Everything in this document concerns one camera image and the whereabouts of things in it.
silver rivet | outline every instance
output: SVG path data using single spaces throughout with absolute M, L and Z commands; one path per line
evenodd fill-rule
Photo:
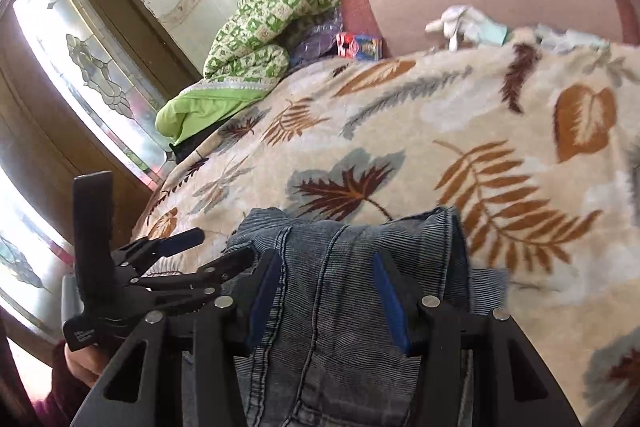
M 425 295 L 422 298 L 422 305 L 427 308 L 437 308 L 440 305 L 440 299 L 435 295 Z
M 229 308 L 229 306 L 234 303 L 234 300 L 229 297 L 229 295 L 223 295 L 222 297 L 218 297 L 214 302 L 216 308 Z
M 493 313 L 494 319 L 498 321 L 506 321 L 511 317 L 511 314 L 504 308 L 496 308 Z
M 153 310 L 152 312 L 148 312 L 148 314 L 145 315 L 145 320 L 149 324 L 156 324 L 162 319 L 164 319 L 164 314 L 159 310 Z

striped fabric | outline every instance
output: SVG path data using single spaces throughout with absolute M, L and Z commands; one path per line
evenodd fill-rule
M 392 344 L 372 280 L 379 249 L 425 295 L 455 306 L 486 313 L 506 294 L 503 272 L 469 267 L 449 208 L 376 226 L 310 223 L 256 208 L 228 251 L 247 243 L 258 252 L 275 248 L 283 267 L 263 344 L 236 361 L 249 427 L 404 425 L 419 359 Z M 468 374 L 466 361 L 461 370 Z

small box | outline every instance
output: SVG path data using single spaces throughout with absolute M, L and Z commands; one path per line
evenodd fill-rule
M 368 35 L 355 35 L 349 32 L 336 35 L 338 57 L 356 58 L 356 60 L 380 60 L 382 58 L 382 39 Z

lime green fabric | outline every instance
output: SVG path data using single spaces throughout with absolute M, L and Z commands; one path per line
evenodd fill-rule
M 286 50 L 270 43 L 292 21 L 317 15 L 340 0 L 239 0 L 220 29 L 204 78 L 170 100 L 156 118 L 158 132 L 175 144 L 263 99 L 289 67 Z

human hand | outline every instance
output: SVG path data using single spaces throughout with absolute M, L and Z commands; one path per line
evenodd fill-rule
M 87 346 L 72 351 L 65 344 L 66 367 L 81 382 L 93 387 L 109 363 L 109 357 L 96 346 Z

